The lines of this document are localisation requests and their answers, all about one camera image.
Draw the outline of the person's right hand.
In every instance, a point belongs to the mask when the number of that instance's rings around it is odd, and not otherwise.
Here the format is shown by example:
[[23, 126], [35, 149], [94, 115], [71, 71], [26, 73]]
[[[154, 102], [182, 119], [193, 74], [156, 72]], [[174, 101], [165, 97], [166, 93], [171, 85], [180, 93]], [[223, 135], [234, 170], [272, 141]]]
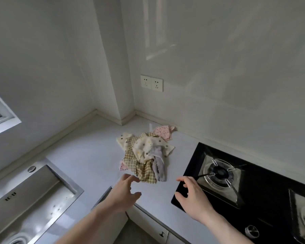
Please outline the person's right hand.
[[204, 217], [207, 213], [214, 211], [207, 196], [200, 188], [193, 177], [181, 176], [176, 181], [183, 182], [183, 186], [187, 188], [188, 205], [181, 205], [183, 210], [194, 220], [204, 224]]

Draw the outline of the person's left hand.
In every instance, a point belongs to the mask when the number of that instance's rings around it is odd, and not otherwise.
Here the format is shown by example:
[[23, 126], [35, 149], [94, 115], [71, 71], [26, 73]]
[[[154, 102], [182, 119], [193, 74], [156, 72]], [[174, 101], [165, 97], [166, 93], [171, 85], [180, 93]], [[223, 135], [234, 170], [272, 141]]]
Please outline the person's left hand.
[[126, 211], [134, 205], [130, 202], [131, 184], [133, 182], [139, 183], [140, 179], [134, 175], [123, 174], [102, 203], [113, 213]]

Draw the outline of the person's left forearm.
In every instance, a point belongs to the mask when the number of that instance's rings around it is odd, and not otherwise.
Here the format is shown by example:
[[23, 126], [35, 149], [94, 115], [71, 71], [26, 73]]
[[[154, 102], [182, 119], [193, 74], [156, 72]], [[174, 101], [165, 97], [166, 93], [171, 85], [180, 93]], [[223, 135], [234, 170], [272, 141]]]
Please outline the person's left forearm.
[[111, 210], [108, 205], [98, 204], [55, 244], [89, 244], [110, 215]]

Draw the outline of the person's right forearm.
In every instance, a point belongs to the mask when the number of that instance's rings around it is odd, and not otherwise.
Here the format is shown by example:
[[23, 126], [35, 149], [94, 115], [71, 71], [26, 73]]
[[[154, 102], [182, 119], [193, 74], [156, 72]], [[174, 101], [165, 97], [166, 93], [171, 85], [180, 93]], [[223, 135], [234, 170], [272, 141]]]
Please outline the person's right forearm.
[[204, 225], [220, 244], [254, 244], [215, 211], [207, 213], [204, 217]]

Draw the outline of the white cabinet drawer front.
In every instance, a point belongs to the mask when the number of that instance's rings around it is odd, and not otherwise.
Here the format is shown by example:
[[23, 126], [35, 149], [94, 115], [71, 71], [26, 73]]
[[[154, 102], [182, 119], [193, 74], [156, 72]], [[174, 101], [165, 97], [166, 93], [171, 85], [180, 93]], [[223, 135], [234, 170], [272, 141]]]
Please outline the white cabinet drawer front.
[[[159, 233], [165, 232], [165, 238]], [[137, 205], [109, 217], [97, 231], [93, 244], [190, 244]]]

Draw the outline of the tan checked cloth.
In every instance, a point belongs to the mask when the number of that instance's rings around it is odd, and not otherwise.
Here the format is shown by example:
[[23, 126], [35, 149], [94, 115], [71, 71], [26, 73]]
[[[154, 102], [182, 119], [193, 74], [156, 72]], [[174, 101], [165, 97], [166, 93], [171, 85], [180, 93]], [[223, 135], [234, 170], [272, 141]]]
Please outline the tan checked cloth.
[[125, 149], [125, 156], [123, 158], [123, 163], [127, 166], [127, 168], [135, 174], [136, 177], [140, 179], [142, 182], [146, 182], [149, 184], [156, 184], [157, 180], [155, 178], [155, 173], [152, 169], [152, 164], [154, 159], [151, 160], [144, 160], [141, 159], [137, 160], [135, 154], [132, 150], [133, 145], [136, 141], [143, 137], [159, 137], [153, 133], [142, 133], [139, 136], [134, 136], [133, 134], [124, 133], [122, 140], [123, 140], [123, 147]]

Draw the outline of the grey cloth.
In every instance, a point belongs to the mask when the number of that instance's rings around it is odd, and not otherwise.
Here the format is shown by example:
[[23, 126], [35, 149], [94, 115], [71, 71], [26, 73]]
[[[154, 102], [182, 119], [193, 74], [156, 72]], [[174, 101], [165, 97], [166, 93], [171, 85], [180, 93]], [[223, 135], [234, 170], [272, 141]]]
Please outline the grey cloth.
[[152, 164], [152, 169], [157, 181], [166, 181], [164, 168], [164, 154], [162, 146], [153, 146], [150, 150], [150, 155], [155, 159]]

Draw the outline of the white dotted cloth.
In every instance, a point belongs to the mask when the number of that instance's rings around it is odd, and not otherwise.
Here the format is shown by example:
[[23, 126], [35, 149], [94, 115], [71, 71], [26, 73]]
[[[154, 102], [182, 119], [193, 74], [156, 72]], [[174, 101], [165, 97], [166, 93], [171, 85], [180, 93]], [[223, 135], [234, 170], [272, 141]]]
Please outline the white dotted cloth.
[[138, 139], [132, 147], [133, 153], [140, 163], [154, 159], [154, 154], [161, 154], [161, 158], [164, 159], [165, 157], [168, 157], [174, 149], [174, 146], [167, 143], [161, 137], [151, 136]]

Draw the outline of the cream dotted cloth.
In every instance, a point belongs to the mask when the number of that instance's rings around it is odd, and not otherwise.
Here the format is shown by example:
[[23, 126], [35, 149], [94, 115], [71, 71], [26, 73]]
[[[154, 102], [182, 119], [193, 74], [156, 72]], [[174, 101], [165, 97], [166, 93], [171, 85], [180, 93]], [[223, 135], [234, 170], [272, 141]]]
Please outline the cream dotted cloth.
[[129, 148], [128, 138], [133, 137], [133, 134], [124, 132], [122, 135], [116, 138], [117, 143], [120, 145], [123, 151], [127, 151]]

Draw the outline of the pink patterned cloth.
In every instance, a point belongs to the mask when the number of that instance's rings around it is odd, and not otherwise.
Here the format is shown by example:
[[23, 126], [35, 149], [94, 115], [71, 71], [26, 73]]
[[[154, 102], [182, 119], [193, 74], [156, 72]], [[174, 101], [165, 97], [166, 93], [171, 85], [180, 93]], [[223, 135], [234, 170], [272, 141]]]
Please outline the pink patterned cloth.
[[153, 133], [155, 135], [160, 136], [165, 141], [169, 141], [169, 140], [172, 140], [172, 133], [176, 130], [177, 130], [177, 128], [175, 126], [166, 125], [166, 126], [156, 127], [153, 130]]

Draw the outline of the silver stove knob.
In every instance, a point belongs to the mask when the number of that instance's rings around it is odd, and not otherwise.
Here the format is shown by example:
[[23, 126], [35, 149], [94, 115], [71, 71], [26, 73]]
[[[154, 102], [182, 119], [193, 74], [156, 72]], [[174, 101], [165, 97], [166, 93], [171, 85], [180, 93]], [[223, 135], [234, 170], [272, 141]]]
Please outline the silver stove knob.
[[256, 238], [259, 238], [260, 236], [260, 233], [258, 231], [258, 229], [253, 226], [253, 225], [248, 225], [246, 228], [245, 228], [245, 235], [250, 238], [250, 239], [256, 239]]

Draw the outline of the black glass gas stove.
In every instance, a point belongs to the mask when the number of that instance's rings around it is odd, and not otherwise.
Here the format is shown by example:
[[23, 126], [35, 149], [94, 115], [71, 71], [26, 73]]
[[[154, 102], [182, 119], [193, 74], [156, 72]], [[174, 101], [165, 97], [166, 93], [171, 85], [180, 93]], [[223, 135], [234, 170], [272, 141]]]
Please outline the black glass gas stove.
[[184, 176], [197, 181], [205, 155], [225, 160], [242, 171], [239, 194], [244, 205], [240, 209], [203, 190], [216, 212], [244, 235], [248, 225], [255, 226], [260, 233], [259, 238], [250, 239], [255, 244], [300, 244], [292, 232], [289, 189], [305, 195], [305, 184], [203, 143], [195, 148]]

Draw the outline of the stainless steel sink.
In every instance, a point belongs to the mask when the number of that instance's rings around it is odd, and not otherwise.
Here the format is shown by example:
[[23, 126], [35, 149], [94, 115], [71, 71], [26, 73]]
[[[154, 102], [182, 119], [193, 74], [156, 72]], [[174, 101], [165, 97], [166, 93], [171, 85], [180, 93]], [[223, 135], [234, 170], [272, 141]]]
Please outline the stainless steel sink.
[[[27, 169], [36, 166], [36, 171]], [[84, 190], [47, 158], [0, 179], [0, 244], [34, 244]]]

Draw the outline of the white wall socket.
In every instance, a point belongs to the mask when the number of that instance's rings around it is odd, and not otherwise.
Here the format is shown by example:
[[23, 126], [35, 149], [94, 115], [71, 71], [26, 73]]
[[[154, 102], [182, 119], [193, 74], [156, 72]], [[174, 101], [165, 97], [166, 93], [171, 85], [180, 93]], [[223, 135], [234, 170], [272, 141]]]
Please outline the white wall socket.
[[151, 88], [151, 79], [152, 78], [150, 76], [140, 75], [141, 86], [143, 88], [152, 89]]
[[151, 89], [158, 92], [163, 92], [163, 80], [151, 77]]

